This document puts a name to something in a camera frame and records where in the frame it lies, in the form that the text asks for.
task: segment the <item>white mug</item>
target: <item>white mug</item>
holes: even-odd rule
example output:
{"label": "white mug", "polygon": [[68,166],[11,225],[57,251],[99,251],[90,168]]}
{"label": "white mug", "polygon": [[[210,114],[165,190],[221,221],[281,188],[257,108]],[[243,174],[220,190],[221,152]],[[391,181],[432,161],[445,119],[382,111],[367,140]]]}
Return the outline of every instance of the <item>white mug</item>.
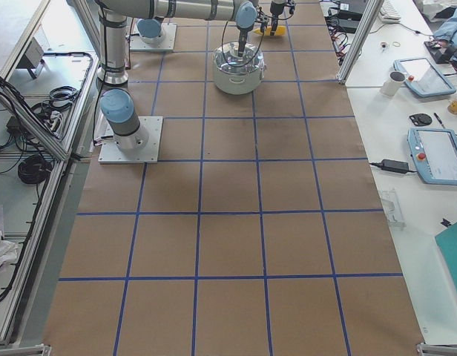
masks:
{"label": "white mug", "polygon": [[382,88],[380,88],[380,92],[387,96],[394,96],[404,81],[405,74],[394,70],[393,72],[390,72],[389,78],[385,81],[384,85],[382,85]]}

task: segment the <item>green folder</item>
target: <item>green folder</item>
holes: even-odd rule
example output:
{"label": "green folder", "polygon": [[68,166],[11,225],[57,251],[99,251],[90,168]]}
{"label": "green folder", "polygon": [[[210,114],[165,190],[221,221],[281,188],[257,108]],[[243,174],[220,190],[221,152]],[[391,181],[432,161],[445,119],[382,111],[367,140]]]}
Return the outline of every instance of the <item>green folder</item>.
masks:
{"label": "green folder", "polygon": [[457,291],[457,223],[437,235],[436,244],[443,254]]}

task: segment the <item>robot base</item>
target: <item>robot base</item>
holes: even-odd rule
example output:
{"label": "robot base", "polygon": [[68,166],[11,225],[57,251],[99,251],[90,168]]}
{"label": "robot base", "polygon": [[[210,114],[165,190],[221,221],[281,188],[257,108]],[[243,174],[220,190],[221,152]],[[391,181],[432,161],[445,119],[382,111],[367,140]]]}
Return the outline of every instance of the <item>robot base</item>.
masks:
{"label": "robot base", "polygon": [[[139,120],[149,133],[145,147],[135,150],[120,150],[114,141],[103,142],[100,163],[156,163],[160,152],[162,116],[140,116]],[[106,136],[113,136],[110,125]]]}
{"label": "robot base", "polygon": [[176,41],[176,24],[162,24],[165,31],[165,38],[154,44],[144,42],[139,36],[132,36],[130,42],[130,50],[133,52],[166,52],[174,50],[174,42]]}

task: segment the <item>blue cloth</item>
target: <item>blue cloth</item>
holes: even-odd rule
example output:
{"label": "blue cloth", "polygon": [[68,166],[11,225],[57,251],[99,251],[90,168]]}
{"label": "blue cloth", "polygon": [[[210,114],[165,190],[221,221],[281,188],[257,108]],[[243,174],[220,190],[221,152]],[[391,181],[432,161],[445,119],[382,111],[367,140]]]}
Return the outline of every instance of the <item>blue cloth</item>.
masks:
{"label": "blue cloth", "polygon": [[457,9],[455,10],[453,16],[446,20],[446,22],[434,32],[433,37],[435,39],[448,41],[450,45],[457,48]]}

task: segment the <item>white mounting plate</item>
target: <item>white mounting plate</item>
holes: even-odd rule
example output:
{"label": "white mounting plate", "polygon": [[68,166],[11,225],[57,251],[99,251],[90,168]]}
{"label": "white mounting plate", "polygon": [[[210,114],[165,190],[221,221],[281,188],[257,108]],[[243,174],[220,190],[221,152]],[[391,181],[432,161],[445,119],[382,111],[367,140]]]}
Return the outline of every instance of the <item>white mounting plate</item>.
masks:
{"label": "white mounting plate", "polygon": [[[160,152],[162,131],[162,116],[140,116],[141,125],[148,130],[149,140],[145,147],[137,150],[123,151],[114,141],[104,141],[100,151],[100,163],[156,163]],[[113,136],[110,125],[105,132],[106,136]]]}
{"label": "white mounting plate", "polygon": [[166,32],[166,37],[157,44],[149,44],[144,42],[139,36],[132,36],[130,42],[130,50],[134,52],[164,52],[174,50],[174,42],[176,41],[176,24],[162,24],[162,29]]}

